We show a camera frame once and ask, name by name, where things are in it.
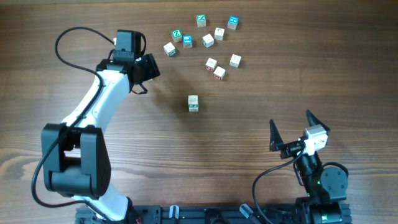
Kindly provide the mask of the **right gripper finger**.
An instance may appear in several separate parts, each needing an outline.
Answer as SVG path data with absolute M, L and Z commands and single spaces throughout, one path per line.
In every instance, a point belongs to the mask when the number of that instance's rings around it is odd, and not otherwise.
M 310 126 L 321 125 L 326 132 L 330 132 L 330 128 L 321 122 L 310 110 L 306 110 L 306 116 Z
M 273 119 L 269 121 L 270 124 L 270 146 L 269 150 L 271 152 L 276 152 L 282 149 L 282 146 L 284 145 L 284 142 L 279 134 L 279 131 L 277 129 L 277 126 L 275 125 L 275 122 Z

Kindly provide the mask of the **yellow M block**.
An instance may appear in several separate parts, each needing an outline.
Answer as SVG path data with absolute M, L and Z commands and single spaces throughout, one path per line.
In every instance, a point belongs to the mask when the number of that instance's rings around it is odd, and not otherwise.
M 188 105 L 197 105 L 198 104 L 198 96 L 197 95 L 189 95 L 188 96 Z

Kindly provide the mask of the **white block number four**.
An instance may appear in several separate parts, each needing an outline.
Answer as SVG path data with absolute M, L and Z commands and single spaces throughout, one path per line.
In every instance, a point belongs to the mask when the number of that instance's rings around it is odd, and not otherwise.
M 198 105 L 197 104 L 189 105 L 188 110 L 189 110 L 189 112 L 197 112 L 199 110 Z

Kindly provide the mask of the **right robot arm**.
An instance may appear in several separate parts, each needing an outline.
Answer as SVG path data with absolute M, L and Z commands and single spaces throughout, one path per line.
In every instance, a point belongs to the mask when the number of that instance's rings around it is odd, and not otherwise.
M 309 110 L 309 127 L 303 136 L 284 143 L 273 120 L 270 120 L 270 150 L 279 151 L 282 159 L 292 158 L 293 168 L 306 197 L 291 204 L 268 204 L 264 212 L 272 223 L 351 223 L 351 210 L 346 200 L 349 172 L 337 162 L 322 163 L 318 151 L 326 147 L 330 128 Z

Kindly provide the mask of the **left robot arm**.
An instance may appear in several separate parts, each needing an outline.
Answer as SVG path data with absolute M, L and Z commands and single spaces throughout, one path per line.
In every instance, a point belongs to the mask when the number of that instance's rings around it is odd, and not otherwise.
M 45 188 L 72 201 L 64 207 L 85 204 L 96 223 L 141 223 L 129 197 L 110 183 L 111 163 L 104 132 L 121 102 L 134 86 L 160 75 L 152 54 L 146 53 L 146 37 L 133 30 L 118 30 L 108 57 L 89 70 L 95 79 L 75 110 L 59 124 L 42 130 L 42 158 L 35 168 L 31 192 L 41 206 L 53 208 L 37 195 L 37 178 Z

